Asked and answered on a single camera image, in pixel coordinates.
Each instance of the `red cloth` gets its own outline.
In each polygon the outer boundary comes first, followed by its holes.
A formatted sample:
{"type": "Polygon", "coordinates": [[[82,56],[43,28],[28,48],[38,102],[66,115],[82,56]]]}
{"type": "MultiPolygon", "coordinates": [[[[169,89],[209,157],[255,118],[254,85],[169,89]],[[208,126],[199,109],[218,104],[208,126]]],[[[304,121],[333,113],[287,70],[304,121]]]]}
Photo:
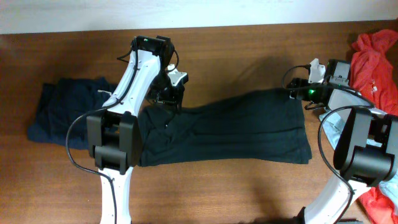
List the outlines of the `red cloth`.
{"type": "MultiPolygon", "coordinates": [[[[386,51],[398,40],[398,33],[382,30],[375,34],[361,34],[353,43],[357,51],[351,62],[350,84],[377,108],[398,116],[398,90],[392,80],[392,65],[386,51]]],[[[374,224],[398,224],[394,204],[384,196],[379,187],[360,196],[369,219],[374,224]]]]}

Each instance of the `black fabric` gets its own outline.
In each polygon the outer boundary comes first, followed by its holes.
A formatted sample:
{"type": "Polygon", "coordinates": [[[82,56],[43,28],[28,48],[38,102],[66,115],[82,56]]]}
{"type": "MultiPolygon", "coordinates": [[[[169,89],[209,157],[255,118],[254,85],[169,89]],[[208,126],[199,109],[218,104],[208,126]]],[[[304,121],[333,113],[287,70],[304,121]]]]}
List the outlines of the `black fabric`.
{"type": "MultiPolygon", "coordinates": [[[[28,128],[27,137],[35,142],[65,145],[71,123],[83,113],[99,109],[116,89],[105,78],[61,79],[56,85],[44,84],[35,122],[28,128]]],[[[70,136],[70,147],[88,149],[86,122],[76,124],[70,136]]]]}
{"type": "Polygon", "coordinates": [[[283,89],[254,91],[180,114],[150,106],[138,120],[142,167],[233,158],[308,164],[312,158],[302,103],[283,89]]]}

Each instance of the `white background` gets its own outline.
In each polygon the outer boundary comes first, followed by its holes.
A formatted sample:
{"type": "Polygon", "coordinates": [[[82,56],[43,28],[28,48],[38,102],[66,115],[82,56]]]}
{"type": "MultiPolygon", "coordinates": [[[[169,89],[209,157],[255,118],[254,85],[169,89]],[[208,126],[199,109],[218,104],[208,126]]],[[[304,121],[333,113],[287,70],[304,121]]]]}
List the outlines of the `white background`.
{"type": "Polygon", "coordinates": [[[397,19],[398,0],[2,0],[0,33],[397,19]]]}

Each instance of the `wooden table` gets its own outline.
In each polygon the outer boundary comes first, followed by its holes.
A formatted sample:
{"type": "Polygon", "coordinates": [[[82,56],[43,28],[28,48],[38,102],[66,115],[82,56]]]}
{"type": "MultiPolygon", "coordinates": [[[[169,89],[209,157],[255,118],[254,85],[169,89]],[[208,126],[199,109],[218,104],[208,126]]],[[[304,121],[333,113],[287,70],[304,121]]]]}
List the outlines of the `wooden table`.
{"type": "MultiPolygon", "coordinates": [[[[64,147],[28,141],[26,130],[43,83],[61,77],[117,83],[126,64],[115,58],[128,51],[135,35],[172,38],[178,69],[190,76],[183,105],[194,107],[279,87],[288,68],[315,57],[323,63],[350,58],[349,43],[357,34],[385,28],[398,30],[398,22],[0,35],[0,223],[99,223],[100,178],[73,167],[64,147]]],[[[397,66],[398,47],[387,57],[397,66]]],[[[247,223],[296,215],[332,175],[318,152],[318,118],[306,111],[305,119],[313,152],[309,165],[230,159],[134,168],[134,223],[247,223]]],[[[325,137],[323,144],[331,159],[325,137]]],[[[94,168],[86,151],[73,156],[94,168]]],[[[345,217],[366,221],[357,203],[345,217]]]]}

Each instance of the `light blue cloth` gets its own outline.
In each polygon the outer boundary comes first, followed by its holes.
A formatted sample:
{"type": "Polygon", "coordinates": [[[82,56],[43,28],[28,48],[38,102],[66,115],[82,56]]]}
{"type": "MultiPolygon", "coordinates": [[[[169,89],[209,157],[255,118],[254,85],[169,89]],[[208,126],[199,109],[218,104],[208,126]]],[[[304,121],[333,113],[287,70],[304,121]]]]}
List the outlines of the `light blue cloth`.
{"type": "MultiPolygon", "coordinates": [[[[323,120],[324,117],[330,112],[327,110],[326,113],[321,114],[319,116],[319,120],[323,120]]],[[[323,124],[323,130],[332,146],[333,149],[336,149],[338,140],[340,139],[341,132],[344,129],[345,122],[338,115],[338,113],[333,113],[328,117],[328,119],[323,124]]],[[[381,147],[381,143],[376,142],[372,139],[368,139],[366,144],[381,147]]],[[[395,214],[398,215],[398,174],[396,174],[390,181],[380,182],[379,184],[380,191],[388,198],[391,199],[392,203],[395,205],[395,214]]]]}

